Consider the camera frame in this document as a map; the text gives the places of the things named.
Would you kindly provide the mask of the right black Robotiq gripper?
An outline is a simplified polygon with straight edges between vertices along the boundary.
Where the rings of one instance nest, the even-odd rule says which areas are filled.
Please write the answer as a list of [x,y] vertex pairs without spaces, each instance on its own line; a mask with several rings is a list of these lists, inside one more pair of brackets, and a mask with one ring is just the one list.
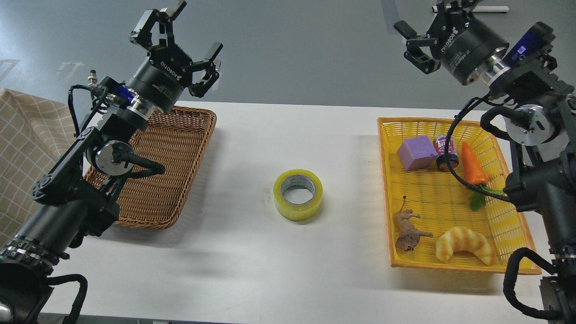
[[[473,16],[479,0],[436,0],[434,20],[427,35],[418,35],[404,20],[394,29],[405,39],[405,59],[424,74],[443,66],[462,85],[474,71],[509,43]],[[432,57],[422,47],[429,47]]]

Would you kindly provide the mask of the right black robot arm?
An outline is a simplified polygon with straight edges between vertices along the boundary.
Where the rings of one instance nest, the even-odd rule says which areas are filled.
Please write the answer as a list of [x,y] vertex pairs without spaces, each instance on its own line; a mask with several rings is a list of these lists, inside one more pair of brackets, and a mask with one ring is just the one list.
[[575,89],[556,76],[553,29],[535,23],[510,46],[476,19],[477,0],[439,0],[436,15],[420,35],[405,21],[394,29],[406,40],[405,59],[425,74],[446,68],[464,86],[484,83],[488,94],[472,98],[455,116],[450,137],[479,103],[491,104],[481,127],[510,143],[513,170],[503,195],[518,212],[542,216],[549,250],[546,261],[530,248],[508,259],[503,292],[508,303],[550,324],[573,324],[575,308]]

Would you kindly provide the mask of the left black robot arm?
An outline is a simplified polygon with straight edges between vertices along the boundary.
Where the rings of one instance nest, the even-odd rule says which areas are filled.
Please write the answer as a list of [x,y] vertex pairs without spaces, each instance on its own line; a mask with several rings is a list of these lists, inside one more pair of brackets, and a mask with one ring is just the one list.
[[77,282],[65,324],[80,316],[88,291],[83,275],[52,276],[66,248],[85,236],[100,236],[119,219],[117,200],[128,179],[165,173],[165,167],[138,156],[128,143],[145,131],[154,112],[169,113],[184,90],[202,98],[220,74],[215,59],[223,45],[214,43],[204,60],[193,61],[176,43],[173,22],[187,2],[144,12],[130,41],[147,57],[126,83],[110,77],[74,85],[68,106],[75,142],[39,180],[31,198],[40,208],[1,249],[1,322],[35,324],[56,285]]

